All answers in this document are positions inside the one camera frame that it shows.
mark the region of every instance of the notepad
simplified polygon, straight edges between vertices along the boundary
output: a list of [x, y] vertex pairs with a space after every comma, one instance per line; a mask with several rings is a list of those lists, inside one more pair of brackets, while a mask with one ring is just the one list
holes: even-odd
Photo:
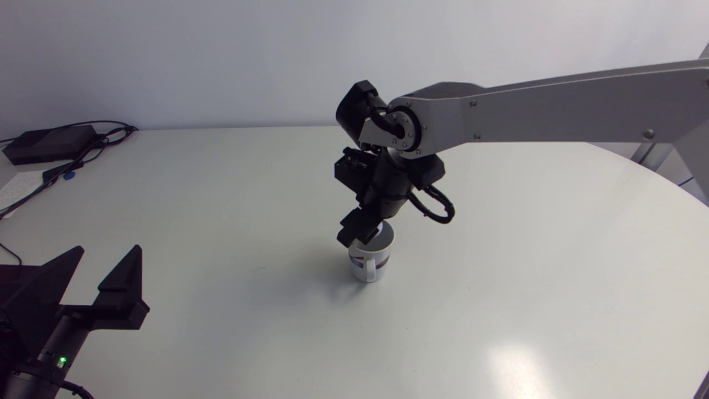
[[[31, 172], [20, 172], [10, 180], [5, 187], [0, 189], [0, 212], [14, 204], [15, 202], [27, 197], [29, 194], [38, 189], [43, 183], [42, 173], [44, 170], [33, 170]], [[4, 216], [4, 218], [12, 216], [15, 211], [12, 211]]]

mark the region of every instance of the white mug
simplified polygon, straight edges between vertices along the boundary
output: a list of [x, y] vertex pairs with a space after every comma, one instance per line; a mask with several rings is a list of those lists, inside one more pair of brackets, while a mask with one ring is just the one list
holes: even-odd
[[350, 270], [360, 281], [373, 283], [384, 277], [385, 266], [394, 243], [394, 229], [387, 222], [379, 225], [379, 233], [367, 244], [354, 240], [350, 246]]

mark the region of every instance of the screw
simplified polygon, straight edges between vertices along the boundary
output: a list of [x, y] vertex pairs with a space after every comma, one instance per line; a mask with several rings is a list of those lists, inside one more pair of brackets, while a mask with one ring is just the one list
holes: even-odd
[[646, 131], [642, 132], [642, 137], [645, 140], [652, 140], [655, 138], [655, 131], [652, 129], [647, 129]]

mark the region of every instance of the round table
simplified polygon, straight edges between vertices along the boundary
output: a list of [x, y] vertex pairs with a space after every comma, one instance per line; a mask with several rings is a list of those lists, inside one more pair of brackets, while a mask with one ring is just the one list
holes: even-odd
[[436, 185], [455, 219], [405, 205], [387, 275], [367, 285], [335, 240], [357, 205], [333, 177], [348, 140], [141, 131], [3, 220], [26, 263], [86, 249], [64, 303], [91, 303], [143, 248], [143, 328], [92, 332], [67, 380], [100, 399], [695, 393], [709, 370], [698, 200], [585, 143], [453, 148]]

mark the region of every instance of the black box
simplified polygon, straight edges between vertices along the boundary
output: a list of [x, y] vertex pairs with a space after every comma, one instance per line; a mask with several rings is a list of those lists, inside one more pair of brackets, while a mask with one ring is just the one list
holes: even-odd
[[97, 136], [91, 125], [26, 131], [2, 152], [13, 165], [74, 160], [96, 140]]

